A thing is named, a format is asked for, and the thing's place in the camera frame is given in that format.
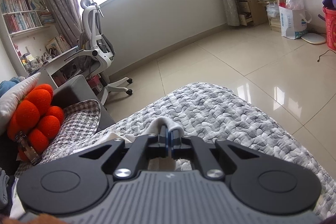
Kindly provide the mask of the white paper shopping bag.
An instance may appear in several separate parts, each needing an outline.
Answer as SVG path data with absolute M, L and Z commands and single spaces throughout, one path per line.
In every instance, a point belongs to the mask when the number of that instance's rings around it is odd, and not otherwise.
M 307 34 L 307 24 L 312 16 L 305 9 L 304 0 L 277 0 L 280 13 L 281 35 L 288 39 L 299 39 Z

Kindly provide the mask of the white office chair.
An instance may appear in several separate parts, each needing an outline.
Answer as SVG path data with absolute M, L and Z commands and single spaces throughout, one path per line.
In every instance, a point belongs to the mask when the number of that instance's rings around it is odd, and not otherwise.
M 79 49 L 64 60 L 60 70 L 65 73 L 66 78 L 75 75 L 83 75 L 86 79 L 100 76 L 103 89 L 100 92 L 101 103 L 107 101 L 111 92 L 124 92 L 131 96 L 133 91 L 122 87 L 122 84 L 133 82 L 132 78 L 124 77 L 116 82 L 110 82 L 105 71 L 114 61 L 115 51 L 112 43 L 102 33 L 101 18 L 103 17 L 100 6 L 91 0 L 81 0 L 83 8 L 82 23 L 84 31 L 80 34 L 77 43 Z

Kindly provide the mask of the orange plush pillow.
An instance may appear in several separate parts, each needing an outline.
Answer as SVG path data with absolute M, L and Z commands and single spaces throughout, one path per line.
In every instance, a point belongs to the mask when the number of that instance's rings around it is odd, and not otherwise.
M 64 121 L 63 109 L 51 104 L 53 94 L 49 84 L 33 88 L 18 104 L 7 125 L 9 139 L 18 142 L 22 133 L 39 156 L 55 139 Z

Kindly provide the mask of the grey patterned quilt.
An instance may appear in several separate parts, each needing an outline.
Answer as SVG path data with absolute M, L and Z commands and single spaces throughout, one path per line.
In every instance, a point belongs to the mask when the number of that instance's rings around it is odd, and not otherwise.
M 209 83 L 185 85 L 120 120 L 94 132 L 97 107 L 88 111 L 79 103 L 66 108 L 66 119 L 56 139 L 45 150 L 42 162 L 73 154 L 77 149 L 97 145 L 112 134 L 131 139 L 141 135 L 158 117 L 168 117 L 183 127 L 187 135 L 206 143 L 230 140 L 256 151 L 299 164 L 319 178 L 322 193 L 315 214 L 322 219 L 335 215 L 335 180 L 314 156 L 272 117 L 236 96 L 233 91 Z

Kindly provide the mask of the white striped pillow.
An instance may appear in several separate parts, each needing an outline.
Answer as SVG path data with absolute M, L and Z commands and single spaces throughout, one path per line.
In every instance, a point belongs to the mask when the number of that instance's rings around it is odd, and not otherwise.
M 1 134 L 6 131 L 6 126 L 14 114 L 19 102 L 34 87 L 36 87 L 41 73 L 20 81 L 20 77 L 1 82 Z

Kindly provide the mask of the white t-shirt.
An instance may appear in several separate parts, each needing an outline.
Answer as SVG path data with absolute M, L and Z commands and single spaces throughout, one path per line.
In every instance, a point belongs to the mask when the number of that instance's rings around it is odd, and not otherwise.
M 158 117 L 158 118 L 155 118 L 150 123 L 149 127 L 143 133 L 139 134 L 139 136 L 150 135 L 150 134 L 153 134 L 154 136 L 158 136 L 159 133 L 161 132 L 161 127 L 162 126 L 165 126 L 168 129 L 168 132 L 172 132 L 174 130 L 177 130 L 179 137 L 184 137 L 184 135 L 185 135 L 183 127 L 180 126 L 175 121 L 173 121 L 172 119 L 167 118 L 167 117 Z M 125 135 L 122 136 L 119 133 L 110 132 L 107 135 L 105 135 L 104 137 L 101 137 L 100 139 L 98 139 L 98 141 L 96 143 L 91 144 L 89 146 L 86 146 L 84 148 L 75 149 L 71 154 L 75 154 L 75 153 L 84 151 L 86 149 L 90 149 L 90 148 L 92 148 L 96 145 L 100 145 L 100 144 L 105 143 L 105 142 L 110 141 L 110 140 L 116 140 L 117 138 L 121 138 L 121 140 L 124 140 L 125 143 L 133 143 L 136 139 L 136 136 L 132 135 L 132 134 L 125 134 Z

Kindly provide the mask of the white bookshelf with books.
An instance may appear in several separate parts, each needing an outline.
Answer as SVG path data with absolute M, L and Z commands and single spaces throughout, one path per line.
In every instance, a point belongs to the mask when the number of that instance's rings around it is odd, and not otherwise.
M 47 45 L 57 36 L 45 0 L 1 0 L 1 41 L 17 75 L 37 71 Z

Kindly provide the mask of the white desk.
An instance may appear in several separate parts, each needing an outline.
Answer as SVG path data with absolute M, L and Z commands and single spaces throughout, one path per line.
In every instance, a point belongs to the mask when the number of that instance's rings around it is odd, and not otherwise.
M 42 67 L 37 71 L 37 73 L 40 73 L 37 84 L 49 84 L 52 86 L 53 90 L 64 84 L 66 79 L 62 75 L 60 69 L 75 58 L 77 51 L 78 46 L 75 46 L 53 59 L 45 61 Z

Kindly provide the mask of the white bathroom scale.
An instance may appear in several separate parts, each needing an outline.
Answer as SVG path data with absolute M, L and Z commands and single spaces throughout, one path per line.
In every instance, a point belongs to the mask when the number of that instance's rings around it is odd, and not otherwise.
M 309 44 L 321 45 L 326 43 L 326 39 L 319 34 L 307 33 L 301 36 L 301 38 Z

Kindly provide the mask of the red basket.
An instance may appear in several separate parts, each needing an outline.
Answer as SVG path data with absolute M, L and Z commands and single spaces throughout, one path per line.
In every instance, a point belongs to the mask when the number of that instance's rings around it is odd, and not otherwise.
M 326 23 L 326 42 L 331 50 L 336 50 L 336 10 L 323 7 Z

